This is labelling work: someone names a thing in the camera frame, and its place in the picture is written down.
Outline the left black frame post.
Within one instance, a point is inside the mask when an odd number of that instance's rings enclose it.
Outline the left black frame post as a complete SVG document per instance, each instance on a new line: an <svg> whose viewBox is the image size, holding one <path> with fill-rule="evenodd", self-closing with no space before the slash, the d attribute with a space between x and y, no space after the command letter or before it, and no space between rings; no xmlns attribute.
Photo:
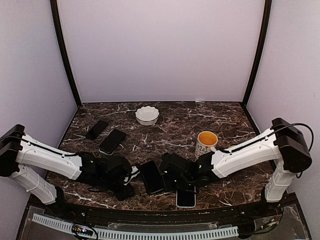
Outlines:
<svg viewBox="0 0 320 240"><path fill-rule="evenodd" d="M67 81L68 81L73 99L75 101L75 104L77 108L79 108L82 105L82 101L76 86L76 81L72 72L69 56L67 53L67 47L64 39L62 23L61 23L59 8L58 8L58 1L50 0L50 8L51 8L51 14L53 19L53 25L55 29L55 35L56 35L62 63L64 66L64 70L66 73Z"/></svg>

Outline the white fluted ceramic bowl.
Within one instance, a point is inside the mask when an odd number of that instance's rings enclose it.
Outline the white fluted ceramic bowl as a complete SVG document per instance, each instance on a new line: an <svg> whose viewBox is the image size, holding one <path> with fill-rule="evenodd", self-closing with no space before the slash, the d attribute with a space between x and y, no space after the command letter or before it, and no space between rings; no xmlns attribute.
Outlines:
<svg viewBox="0 0 320 240"><path fill-rule="evenodd" d="M143 106L136 110L135 118L143 126L154 125L160 116L159 110L154 106Z"/></svg>

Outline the light blue smartphone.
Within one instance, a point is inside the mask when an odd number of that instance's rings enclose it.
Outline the light blue smartphone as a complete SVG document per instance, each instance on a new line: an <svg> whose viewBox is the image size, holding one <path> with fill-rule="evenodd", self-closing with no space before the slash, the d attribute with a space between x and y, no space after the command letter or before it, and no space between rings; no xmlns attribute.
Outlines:
<svg viewBox="0 0 320 240"><path fill-rule="evenodd" d="M176 206L178 208L194 208L196 206L195 189L178 189L176 191Z"/></svg>

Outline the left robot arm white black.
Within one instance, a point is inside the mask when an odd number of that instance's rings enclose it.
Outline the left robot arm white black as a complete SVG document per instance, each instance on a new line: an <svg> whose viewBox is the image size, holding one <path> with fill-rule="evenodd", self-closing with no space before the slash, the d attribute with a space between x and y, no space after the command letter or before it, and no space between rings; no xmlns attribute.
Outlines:
<svg viewBox="0 0 320 240"><path fill-rule="evenodd" d="M0 175L20 184L60 218L67 218L70 206L64 192L44 180L32 167L55 172L78 183L110 190L119 201L135 196L130 184L133 167L122 156L95 157L85 151L71 153L41 143L17 124L0 137Z"/></svg>

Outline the white patterned mug yellow inside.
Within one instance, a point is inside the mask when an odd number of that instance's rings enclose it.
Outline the white patterned mug yellow inside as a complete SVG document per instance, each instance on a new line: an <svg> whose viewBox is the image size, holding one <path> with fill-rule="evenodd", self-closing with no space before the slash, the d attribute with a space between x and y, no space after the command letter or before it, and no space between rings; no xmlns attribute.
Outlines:
<svg viewBox="0 0 320 240"><path fill-rule="evenodd" d="M200 156L215 151L218 143L218 137L211 131L202 131L198 134L195 146L194 156L198 159Z"/></svg>

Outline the stacked phone with teal edge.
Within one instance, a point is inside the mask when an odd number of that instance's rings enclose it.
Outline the stacked phone with teal edge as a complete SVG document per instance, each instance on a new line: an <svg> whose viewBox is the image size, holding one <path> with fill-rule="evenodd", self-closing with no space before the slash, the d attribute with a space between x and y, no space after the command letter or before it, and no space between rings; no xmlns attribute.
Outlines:
<svg viewBox="0 0 320 240"><path fill-rule="evenodd" d="M120 145L122 140L126 137L126 133L118 130L113 129L108 136L100 143L99 151L106 154L112 155L116 148Z"/></svg>

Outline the purple smartphone dark screen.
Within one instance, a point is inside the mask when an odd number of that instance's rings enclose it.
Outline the purple smartphone dark screen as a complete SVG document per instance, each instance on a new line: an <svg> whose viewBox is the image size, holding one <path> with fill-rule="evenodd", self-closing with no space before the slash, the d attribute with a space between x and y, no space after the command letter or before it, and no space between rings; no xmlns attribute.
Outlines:
<svg viewBox="0 0 320 240"><path fill-rule="evenodd" d="M142 175L146 192L149 195L153 195L164 190L163 178L153 160L142 164L139 170Z"/></svg>

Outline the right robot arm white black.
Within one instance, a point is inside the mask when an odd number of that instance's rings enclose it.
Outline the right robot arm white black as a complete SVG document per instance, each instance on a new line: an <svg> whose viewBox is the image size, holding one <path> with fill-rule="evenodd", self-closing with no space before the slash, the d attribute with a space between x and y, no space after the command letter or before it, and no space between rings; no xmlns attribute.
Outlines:
<svg viewBox="0 0 320 240"><path fill-rule="evenodd" d="M165 153L159 170L175 189L204 187L242 169L274 160L276 169L264 187L263 200L255 205L255 213L266 217L275 208L297 174L312 164L310 147L298 123L278 117L272 126L258 136L234 147L212 150L196 161L175 153Z"/></svg>

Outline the black front rail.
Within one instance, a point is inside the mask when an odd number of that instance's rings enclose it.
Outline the black front rail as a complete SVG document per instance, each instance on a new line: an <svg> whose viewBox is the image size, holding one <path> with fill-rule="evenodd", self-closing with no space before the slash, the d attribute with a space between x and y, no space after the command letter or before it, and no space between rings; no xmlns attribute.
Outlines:
<svg viewBox="0 0 320 240"><path fill-rule="evenodd" d="M200 210L178 211L135 211L107 209L101 207L84 206L66 203L76 213L80 223L106 225L108 223L121 224L193 224L193 223L237 223L245 221L242 212L248 213L260 206L258 202L242 205L208 208Z"/></svg>

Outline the small dark phone case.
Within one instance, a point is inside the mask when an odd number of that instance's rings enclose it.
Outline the small dark phone case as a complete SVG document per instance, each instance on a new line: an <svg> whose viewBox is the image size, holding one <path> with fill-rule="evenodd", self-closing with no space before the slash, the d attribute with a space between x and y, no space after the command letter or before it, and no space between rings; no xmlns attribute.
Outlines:
<svg viewBox="0 0 320 240"><path fill-rule="evenodd" d="M85 138L91 141L97 139L97 137L105 130L108 126L108 122L105 120L99 120L95 125L85 134Z"/></svg>

